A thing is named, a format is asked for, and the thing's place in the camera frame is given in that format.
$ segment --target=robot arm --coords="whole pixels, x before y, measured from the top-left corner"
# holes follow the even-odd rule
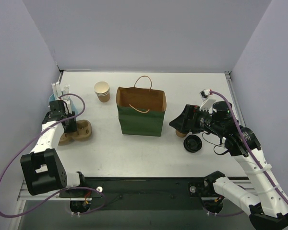
[[[75,115],[74,112],[66,112],[70,110],[65,108],[63,100],[55,100],[49,104],[50,112],[42,122],[43,130],[57,121]],[[74,131],[77,131],[75,118],[59,123],[39,138],[29,154],[21,157],[21,167],[31,195],[83,184],[84,177],[80,172],[65,171],[55,150],[63,133]]]
[[[266,162],[257,137],[249,128],[240,126],[247,145],[263,169],[260,169],[245,147],[226,102],[215,103],[216,100],[210,90],[200,92],[200,96],[204,101],[200,107],[186,105],[182,114],[169,125],[183,134],[206,131],[208,134],[218,136],[220,145],[228,149],[231,156],[245,171],[257,196],[235,185],[219,171],[205,178],[205,187],[239,206],[249,215],[250,221],[257,230],[285,228],[288,225],[288,205],[275,189],[279,189],[287,200],[288,197],[272,174],[272,166]],[[265,173],[271,177],[276,186],[272,186]]]

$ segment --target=stack of paper cups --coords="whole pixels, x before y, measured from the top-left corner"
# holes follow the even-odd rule
[[[104,81],[97,82],[94,86],[95,93],[101,102],[110,100],[110,87]]]

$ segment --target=gift bag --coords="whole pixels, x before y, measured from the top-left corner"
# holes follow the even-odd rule
[[[150,88],[136,88],[140,78],[150,80]],[[161,136],[163,119],[167,108],[165,93],[152,90],[152,81],[141,76],[133,87],[119,87],[116,104],[119,111],[120,127],[123,134]]]

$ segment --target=white table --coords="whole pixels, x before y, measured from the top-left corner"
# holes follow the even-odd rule
[[[163,90],[166,94],[167,110],[161,137],[121,133],[116,90],[119,86],[132,87],[142,75],[150,76],[153,89]],[[98,81],[110,85],[111,99],[107,103],[101,103],[94,93]],[[61,79],[61,85],[65,84],[70,84],[70,92],[84,99],[86,110],[78,120],[89,120],[93,129],[90,140],[58,147],[65,170],[81,171],[86,177],[204,177],[216,170],[227,176],[246,176],[233,157],[215,155],[213,145],[204,140],[200,151],[187,152],[183,147],[184,139],[177,137],[175,129],[168,125],[182,112],[185,104],[200,105],[203,102],[199,95],[203,89],[220,92],[232,102],[224,74],[66,71]],[[140,79],[137,87],[149,87],[149,80]],[[75,98],[73,102],[81,111],[80,100]],[[219,143],[217,137],[206,137]]]

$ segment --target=gray backdrop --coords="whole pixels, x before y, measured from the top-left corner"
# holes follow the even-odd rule
[[[24,0],[60,69],[232,70],[271,0]]]
[[[288,195],[288,0],[272,1],[232,75],[246,125]]]
[[[40,132],[50,83],[58,77],[58,68],[23,2],[0,0],[0,173],[16,151]],[[22,181],[17,158],[1,184],[3,212],[14,212]],[[0,217],[0,230],[7,229],[9,222]]]

